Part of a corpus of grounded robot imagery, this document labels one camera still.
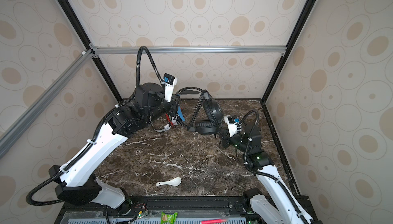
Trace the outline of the white ceramic spoon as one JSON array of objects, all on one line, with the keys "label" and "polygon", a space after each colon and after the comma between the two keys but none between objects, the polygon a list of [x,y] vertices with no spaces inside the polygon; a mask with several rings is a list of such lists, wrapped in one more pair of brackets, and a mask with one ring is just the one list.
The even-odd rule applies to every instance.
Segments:
[{"label": "white ceramic spoon", "polygon": [[157,182],[156,186],[179,186],[181,183],[182,183],[182,179],[180,177],[176,177],[169,181]]}]

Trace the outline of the left slanted aluminium rail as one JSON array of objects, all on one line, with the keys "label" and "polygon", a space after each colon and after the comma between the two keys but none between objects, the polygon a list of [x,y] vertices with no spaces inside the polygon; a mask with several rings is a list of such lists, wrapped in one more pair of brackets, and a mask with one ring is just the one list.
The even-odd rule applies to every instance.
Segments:
[{"label": "left slanted aluminium rail", "polygon": [[85,62],[93,56],[92,50],[86,50],[80,55],[42,95],[10,126],[1,137],[1,158],[11,149],[23,133],[31,126],[37,117],[56,98],[61,90],[70,82]]}]

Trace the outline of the pink pen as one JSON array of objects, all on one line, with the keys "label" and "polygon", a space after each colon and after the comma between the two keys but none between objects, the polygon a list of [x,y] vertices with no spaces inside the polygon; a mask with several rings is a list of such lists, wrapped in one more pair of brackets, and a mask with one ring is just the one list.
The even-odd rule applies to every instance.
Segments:
[{"label": "pink pen", "polygon": [[201,224],[223,224],[226,222],[228,222],[228,219],[211,219],[211,220],[201,221]]}]

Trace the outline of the left black frame post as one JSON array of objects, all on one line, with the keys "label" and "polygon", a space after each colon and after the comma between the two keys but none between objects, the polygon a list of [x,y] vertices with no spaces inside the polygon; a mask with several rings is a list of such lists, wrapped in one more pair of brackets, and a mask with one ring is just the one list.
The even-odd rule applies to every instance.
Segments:
[{"label": "left black frame post", "polygon": [[73,7],[71,6],[69,0],[57,0],[59,3],[62,11],[64,12],[65,16],[68,18],[69,22],[71,23],[74,31],[76,32],[78,38],[84,45],[84,47],[87,50],[91,50],[93,53],[93,62],[98,69],[99,73],[101,74],[101,77],[103,78],[105,84],[109,88],[109,90],[112,92],[114,98],[116,101],[121,102],[123,98],[121,97],[118,89],[116,88],[112,78],[110,77],[108,71],[106,70],[106,67],[104,66],[103,62],[101,61],[100,57],[98,54],[95,53],[94,50],[94,45],[91,42],[90,38],[88,37],[85,28],[81,24],[81,21],[79,20],[78,16],[76,15]]}]

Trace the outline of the green snack packet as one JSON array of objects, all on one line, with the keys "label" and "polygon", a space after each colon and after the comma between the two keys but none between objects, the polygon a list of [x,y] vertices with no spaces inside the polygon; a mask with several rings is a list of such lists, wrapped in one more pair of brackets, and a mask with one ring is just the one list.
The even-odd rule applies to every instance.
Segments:
[{"label": "green snack packet", "polygon": [[177,216],[178,216],[177,212],[175,212],[173,214],[167,214],[167,213],[161,212],[160,224],[175,224]]}]

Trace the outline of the black frame post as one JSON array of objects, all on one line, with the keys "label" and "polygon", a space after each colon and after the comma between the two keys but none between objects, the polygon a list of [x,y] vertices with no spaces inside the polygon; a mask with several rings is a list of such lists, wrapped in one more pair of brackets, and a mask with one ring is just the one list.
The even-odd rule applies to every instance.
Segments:
[{"label": "black frame post", "polygon": [[84,45],[84,47],[87,50],[91,50],[93,53],[93,62],[98,69],[99,73],[101,74],[101,77],[103,78],[105,84],[109,88],[109,90],[112,92],[114,98],[116,101],[121,102],[123,98],[121,97],[118,89],[116,88],[112,78],[110,77],[108,71],[106,70],[106,67],[104,66],[103,62],[101,61],[100,57],[98,54],[95,53],[94,50],[94,45],[91,42],[90,38],[88,37],[85,28],[81,24],[81,21],[79,20],[78,16],[76,15],[73,7],[71,6],[69,0],[57,0],[59,3],[62,11],[64,12],[65,16],[68,18],[69,22],[71,23],[74,31],[76,32],[78,38]]},{"label": "black frame post", "polygon": [[292,50],[295,47],[295,44],[298,41],[298,38],[316,4],[317,0],[306,0],[305,5],[300,13],[300,16],[294,26],[294,29],[290,35],[290,38],[288,40],[288,43],[286,45],[287,49],[285,51],[285,53],[283,54],[283,56],[280,58],[274,73],[268,83],[268,86],[266,88],[266,91],[262,97],[261,100],[261,104],[265,104],[270,96],[270,94],[272,93],[273,88],[275,87],[278,78],[280,77],[281,72],[283,71],[285,64],[292,52]]}]

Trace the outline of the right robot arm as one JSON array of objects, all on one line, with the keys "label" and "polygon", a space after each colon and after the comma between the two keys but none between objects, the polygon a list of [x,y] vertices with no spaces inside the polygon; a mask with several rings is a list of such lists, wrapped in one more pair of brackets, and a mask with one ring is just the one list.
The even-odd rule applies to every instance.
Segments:
[{"label": "right robot arm", "polygon": [[294,197],[282,180],[274,162],[262,149],[262,134],[258,127],[259,113],[249,111],[243,118],[223,116],[227,128],[219,132],[223,147],[233,146],[243,152],[243,165],[263,184],[273,203],[258,190],[244,192],[245,210],[258,214],[267,224],[320,224]]}]

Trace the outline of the right black frame post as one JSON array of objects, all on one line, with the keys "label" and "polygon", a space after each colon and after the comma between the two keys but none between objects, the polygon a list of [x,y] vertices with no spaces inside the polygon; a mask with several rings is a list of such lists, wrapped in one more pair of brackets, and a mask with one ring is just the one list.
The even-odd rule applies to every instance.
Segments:
[{"label": "right black frame post", "polygon": [[294,26],[294,29],[290,35],[290,38],[288,40],[288,43],[286,45],[287,49],[285,51],[285,53],[283,54],[283,56],[280,58],[274,73],[268,83],[268,86],[266,88],[266,91],[262,97],[261,100],[261,104],[265,104],[270,96],[270,94],[272,93],[273,88],[275,87],[278,78],[280,77],[281,72],[283,71],[285,64],[292,52],[292,50],[295,47],[295,44],[298,41],[298,38],[316,4],[317,0],[306,0],[305,5],[300,13],[300,16]]}]

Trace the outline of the horizontal aluminium rail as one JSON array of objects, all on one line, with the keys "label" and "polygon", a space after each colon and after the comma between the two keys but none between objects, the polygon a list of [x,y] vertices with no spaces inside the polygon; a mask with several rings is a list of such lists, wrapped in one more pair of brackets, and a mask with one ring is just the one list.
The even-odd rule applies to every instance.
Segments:
[{"label": "horizontal aluminium rail", "polygon": [[[97,54],[137,54],[140,47],[94,47]],[[285,53],[286,46],[148,47],[151,54]]]}]

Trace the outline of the black headphones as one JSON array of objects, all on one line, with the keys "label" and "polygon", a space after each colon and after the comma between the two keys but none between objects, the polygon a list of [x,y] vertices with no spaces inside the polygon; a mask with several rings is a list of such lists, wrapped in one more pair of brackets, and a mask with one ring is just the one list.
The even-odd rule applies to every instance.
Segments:
[{"label": "black headphones", "polygon": [[[217,134],[222,128],[222,121],[224,120],[224,113],[221,106],[213,99],[207,90],[203,90],[201,88],[186,87],[176,92],[176,95],[179,96],[191,94],[200,95],[191,119],[188,123],[186,123],[181,109],[179,108],[178,115],[176,117],[177,122],[190,132],[196,132],[201,135]],[[206,119],[197,120],[201,108],[203,108],[205,112]]]}]

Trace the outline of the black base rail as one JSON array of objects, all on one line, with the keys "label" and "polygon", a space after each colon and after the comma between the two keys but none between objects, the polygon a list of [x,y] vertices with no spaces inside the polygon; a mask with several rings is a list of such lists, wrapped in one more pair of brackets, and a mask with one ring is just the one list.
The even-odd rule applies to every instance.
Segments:
[{"label": "black base rail", "polygon": [[[317,219],[311,201],[307,196],[296,196],[297,201],[303,208],[314,218]],[[250,218],[258,218],[257,214],[247,214],[243,205],[244,200],[242,196],[142,196],[132,197],[133,207],[142,207],[148,210],[149,214],[159,214],[161,211],[165,213],[178,212],[185,214],[221,214],[221,215],[240,215],[242,217],[250,216]],[[120,215],[117,210],[108,209],[108,214],[114,217],[134,217],[139,211],[143,209],[131,209],[125,215]],[[106,215],[105,207],[99,204],[87,204],[85,206],[73,206],[71,204],[64,204],[56,221],[60,221],[65,214],[77,213],[87,214],[87,212],[98,212]]]}]

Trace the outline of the white headphones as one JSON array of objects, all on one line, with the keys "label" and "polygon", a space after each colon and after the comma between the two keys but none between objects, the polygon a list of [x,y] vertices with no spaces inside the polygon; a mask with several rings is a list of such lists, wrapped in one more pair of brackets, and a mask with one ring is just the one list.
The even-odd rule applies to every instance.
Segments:
[{"label": "white headphones", "polygon": [[153,121],[150,123],[151,128],[158,133],[163,133],[170,130],[173,127],[178,125],[176,120],[177,116],[172,116],[169,114],[165,114],[162,118],[159,118],[158,121]]}]

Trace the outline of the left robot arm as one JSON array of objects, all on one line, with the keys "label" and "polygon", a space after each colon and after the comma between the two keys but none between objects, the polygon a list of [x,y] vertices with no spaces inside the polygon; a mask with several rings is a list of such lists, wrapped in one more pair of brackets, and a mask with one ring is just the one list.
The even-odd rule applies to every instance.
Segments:
[{"label": "left robot arm", "polygon": [[[140,83],[141,57],[146,53],[159,80]],[[92,139],[84,148],[61,166],[50,168],[50,178],[33,188],[26,196],[32,206],[48,206],[66,202],[75,206],[88,203],[120,208],[128,198],[126,192],[103,183],[94,175],[95,169],[114,149],[136,132],[146,128],[155,119],[168,115],[175,117],[179,97],[173,94],[177,80],[161,76],[146,46],[139,48],[136,62],[136,88],[126,101],[110,110],[98,123]]]}]

